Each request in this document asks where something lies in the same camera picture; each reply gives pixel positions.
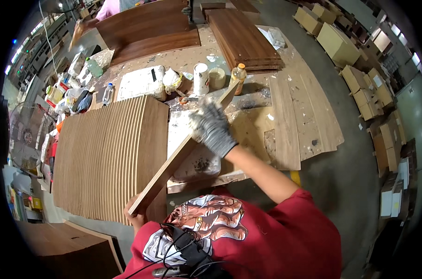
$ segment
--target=gray work glove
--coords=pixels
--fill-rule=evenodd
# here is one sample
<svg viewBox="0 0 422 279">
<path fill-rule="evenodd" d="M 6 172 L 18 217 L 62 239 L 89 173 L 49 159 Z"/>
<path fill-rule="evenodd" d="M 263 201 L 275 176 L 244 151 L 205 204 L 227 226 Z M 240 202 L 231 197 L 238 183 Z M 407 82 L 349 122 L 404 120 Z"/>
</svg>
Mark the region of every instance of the gray work glove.
<svg viewBox="0 0 422 279">
<path fill-rule="evenodd" d="M 200 109 L 191 113 L 189 118 L 191 137 L 220 158 L 238 144 L 230 134 L 228 120 L 220 104 L 205 98 Z"/>
</svg>

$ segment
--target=yellow floor marking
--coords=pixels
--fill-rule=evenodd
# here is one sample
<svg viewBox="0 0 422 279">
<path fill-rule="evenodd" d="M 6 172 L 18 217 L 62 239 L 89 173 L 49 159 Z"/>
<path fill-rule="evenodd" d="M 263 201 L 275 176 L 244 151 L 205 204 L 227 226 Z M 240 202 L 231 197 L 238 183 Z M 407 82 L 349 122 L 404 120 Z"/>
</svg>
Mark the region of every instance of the yellow floor marking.
<svg viewBox="0 0 422 279">
<path fill-rule="evenodd" d="M 299 177 L 299 172 L 297 170 L 291 170 L 290 176 L 292 177 L 293 182 L 301 187 L 301 178 Z"/>
</svg>

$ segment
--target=red t-shirt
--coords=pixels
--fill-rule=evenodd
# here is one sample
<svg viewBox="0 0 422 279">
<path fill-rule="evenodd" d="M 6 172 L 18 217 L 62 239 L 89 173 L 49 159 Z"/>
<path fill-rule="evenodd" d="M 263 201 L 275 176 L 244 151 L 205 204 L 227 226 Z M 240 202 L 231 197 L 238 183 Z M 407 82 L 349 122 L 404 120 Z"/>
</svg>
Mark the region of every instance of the red t-shirt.
<svg viewBox="0 0 422 279">
<path fill-rule="evenodd" d="M 237 263 L 221 264 L 234 278 L 341 277 L 340 234 L 303 189 L 268 213 L 219 189 L 178 206 L 166 221 L 193 229 L 215 261 Z M 116 278 L 124 279 L 163 259 L 171 243 L 160 224 L 148 222 L 134 239 L 133 257 L 124 274 Z M 166 263 L 184 262 L 175 252 L 172 246 L 167 255 L 174 256 Z M 132 278 L 151 279 L 152 271 L 160 267 L 162 263 L 154 264 Z"/>
</svg>

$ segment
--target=water bottle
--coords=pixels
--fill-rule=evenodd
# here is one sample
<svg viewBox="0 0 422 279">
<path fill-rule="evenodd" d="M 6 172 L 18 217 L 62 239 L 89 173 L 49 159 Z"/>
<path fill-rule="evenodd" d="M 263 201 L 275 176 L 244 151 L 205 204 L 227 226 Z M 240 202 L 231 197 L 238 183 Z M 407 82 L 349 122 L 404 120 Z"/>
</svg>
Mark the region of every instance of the water bottle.
<svg viewBox="0 0 422 279">
<path fill-rule="evenodd" d="M 110 96 L 112 96 L 112 83 L 109 83 L 106 90 L 104 90 L 104 95 L 102 96 L 102 105 L 107 106 L 109 104 Z"/>
<path fill-rule="evenodd" d="M 99 78 L 102 75 L 102 68 L 98 65 L 98 63 L 90 58 L 86 58 L 87 61 L 87 69 L 92 73 L 93 76 Z"/>
</svg>

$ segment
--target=glue-stained work table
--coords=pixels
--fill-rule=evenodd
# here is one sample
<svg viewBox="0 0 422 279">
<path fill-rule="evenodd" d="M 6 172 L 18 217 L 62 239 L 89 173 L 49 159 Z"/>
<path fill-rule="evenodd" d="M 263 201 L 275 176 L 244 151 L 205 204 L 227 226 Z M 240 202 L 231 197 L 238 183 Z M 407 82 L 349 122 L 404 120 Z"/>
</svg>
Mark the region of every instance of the glue-stained work table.
<svg viewBox="0 0 422 279">
<path fill-rule="evenodd" d="M 270 28 L 269 26 L 257 26 L 265 31 Z M 158 53 L 110 67 L 99 79 L 92 78 L 88 86 L 100 89 L 107 86 L 108 83 L 113 83 L 115 88 L 119 88 L 123 75 L 134 70 L 163 65 L 166 70 L 171 67 L 176 71 L 193 73 L 195 64 L 205 63 L 208 65 L 208 69 L 219 67 L 227 75 L 226 86 L 216 91 L 210 89 L 210 93 L 208 93 L 208 96 L 218 98 L 228 86 L 231 69 L 226 65 L 210 27 L 208 25 L 198 25 L 198 32 L 201 41 L 201 46 L 199 47 Z M 273 166 L 277 166 L 275 158 L 276 139 L 273 124 L 275 115 L 272 107 L 269 80 L 281 79 L 282 83 L 279 84 L 287 84 L 289 87 L 296 117 L 296 130 L 299 138 L 299 143 L 296 144 L 299 148 L 300 161 L 316 156 L 319 153 L 335 151 L 337 145 L 344 142 L 339 124 L 319 82 L 290 41 L 284 35 L 283 37 L 286 47 L 278 49 L 277 52 L 281 55 L 285 68 L 280 73 L 248 75 L 244 82 L 242 94 L 235 96 L 225 110 L 230 123 L 232 121 L 235 122 L 233 124 L 233 132 L 237 133 L 239 142 Z M 192 82 L 184 81 L 179 89 L 186 95 L 192 94 Z M 174 112 L 182 113 L 197 108 L 197 102 L 190 101 L 186 104 L 180 104 L 178 98 L 179 96 L 171 97 L 165 102 L 169 105 L 171 117 Z M 95 99 L 94 97 L 91 109 L 99 109 L 102 105 L 101 103 L 95 103 Z M 114 92 L 113 100 L 116 101 L 116 91 Z M 252 124 L 248 128 L 246 125 L 242 125 L 246 121 Z M 178 140 L 169 137 L 171 136 L 168 136 L 168 141 Z M 222 170 L 217 178 L 199 180 L 192 183 L 169 181 L 167 186 L 168 194 L 188 189 L 217 186 L 248 178 L 245 173 L 238 170 L 237 167 L 229 165 L 225 160 L 222 160 L 221 164 Z"/>
</svg>

